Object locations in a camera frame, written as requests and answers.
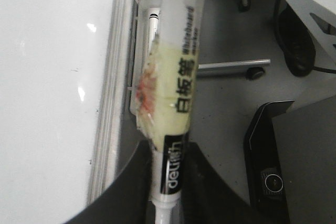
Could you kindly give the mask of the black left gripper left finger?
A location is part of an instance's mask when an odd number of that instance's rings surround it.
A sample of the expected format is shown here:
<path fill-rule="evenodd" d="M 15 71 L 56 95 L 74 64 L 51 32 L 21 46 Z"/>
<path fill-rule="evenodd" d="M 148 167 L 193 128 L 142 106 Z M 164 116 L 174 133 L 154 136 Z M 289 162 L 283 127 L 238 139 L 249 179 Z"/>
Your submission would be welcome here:
<path fill-rule="evenodd" d="M 68 223 L 145 223 L 152 181 L 152 151 L 140 141 L 116 180 Z"/>

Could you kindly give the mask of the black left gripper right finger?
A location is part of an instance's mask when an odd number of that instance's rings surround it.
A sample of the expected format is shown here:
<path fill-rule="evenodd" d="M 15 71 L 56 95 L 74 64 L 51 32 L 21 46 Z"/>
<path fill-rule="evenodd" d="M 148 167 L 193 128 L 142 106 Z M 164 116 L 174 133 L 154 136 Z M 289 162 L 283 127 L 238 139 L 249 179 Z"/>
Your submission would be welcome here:
<path fill-rule="evenodd" d="M 182 209 L 184 223 L 265 223 L 222 180 L 194 142 L 185 155 Z"/>

